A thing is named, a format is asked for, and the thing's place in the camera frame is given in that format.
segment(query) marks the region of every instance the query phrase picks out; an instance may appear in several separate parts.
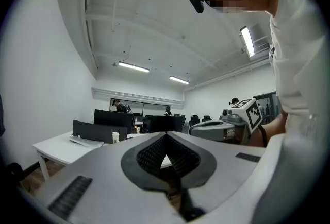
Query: black strap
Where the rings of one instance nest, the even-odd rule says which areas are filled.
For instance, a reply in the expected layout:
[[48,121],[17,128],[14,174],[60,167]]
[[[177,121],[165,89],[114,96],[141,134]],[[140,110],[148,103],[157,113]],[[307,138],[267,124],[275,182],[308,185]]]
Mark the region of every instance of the black strap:
[[262,140],[263,140],[263,146],[266,148],[267,147],[267,136],[266,136],[266,131],[263,128],[262,125],[258,126],[259,130],[261,131],[262,134]]

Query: computer monitor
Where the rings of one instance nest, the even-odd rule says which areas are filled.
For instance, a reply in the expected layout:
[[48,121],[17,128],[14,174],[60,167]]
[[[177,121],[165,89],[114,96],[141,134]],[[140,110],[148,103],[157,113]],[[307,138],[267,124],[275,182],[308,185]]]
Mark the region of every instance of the computer monitor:
[[94,124],[126,127],[130,134],[133,124],[133,114],[114,111],[94,111]]
[[149,133],[158,131],[182,132],[182,118],[169,116],[150,117]]

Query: fluorescent light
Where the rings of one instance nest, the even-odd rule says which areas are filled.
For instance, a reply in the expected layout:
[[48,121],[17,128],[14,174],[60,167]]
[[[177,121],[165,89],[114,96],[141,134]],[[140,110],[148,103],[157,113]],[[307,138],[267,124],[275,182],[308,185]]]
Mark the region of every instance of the fluorescent light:
[[249,56],[254,56],[254,47],[253,47],[253,42],[252,42],[252,39],[251,39],[251,35],[250,35],[250,31],[249,29],[244,26],[242,29],[241,29],[241,33],[244,37],[244,40],[245,40],[245,43],[246,43],[246,47],[247,47],[247,50],[249,52]]
[[123,62],[119,62],[118,65],[124,66],[124,67],[129,67],[129,68],[132,68],[133,70],[139,70],[139,71],[143,71],[143,72],[147,72],[147,73],[149,72],[149,70],[146,68],[142,68],[139,66],[135,66],[135,65],[131,65],[131,64],[123,63]]
[[173,76],[170,76],[170,79],[173,79],[175,81],[181,82],[181,83],[186,84],[186,85],[189,84],[189,82],[186,82],[186,81],[184,81],[182,79],[179,79],[179,78],[176,78],[176,77],[173,77]]

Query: paper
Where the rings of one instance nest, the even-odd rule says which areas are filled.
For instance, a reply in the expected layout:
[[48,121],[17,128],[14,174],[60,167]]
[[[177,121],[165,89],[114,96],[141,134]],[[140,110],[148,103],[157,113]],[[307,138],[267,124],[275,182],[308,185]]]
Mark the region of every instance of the paper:
[[71,142],[74,143],[78,143],[81,145],[84,145],[86,147],[90,147],[90,148],[99,148],[102,145],[104,145],[104,142],[97,142],[97,141],[92,141],[92,140],[87,140],[87,139],[82,139],[82,138],[78,138],[78,137],[69,137]]

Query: white ceiling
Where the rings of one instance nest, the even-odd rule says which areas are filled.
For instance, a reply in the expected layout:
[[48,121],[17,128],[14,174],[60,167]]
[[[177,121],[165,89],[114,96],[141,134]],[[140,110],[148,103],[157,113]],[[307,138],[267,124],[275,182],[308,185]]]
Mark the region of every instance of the white ceiling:
[[266,13],[219,14],[205,5],[198,14],[189,0],[87,0],[85,16],[100,69],[124,60],[158,81],[173,75],[198,84],[266,57],[241,52],[243,26],[257,25],[253,40],[270,41]]

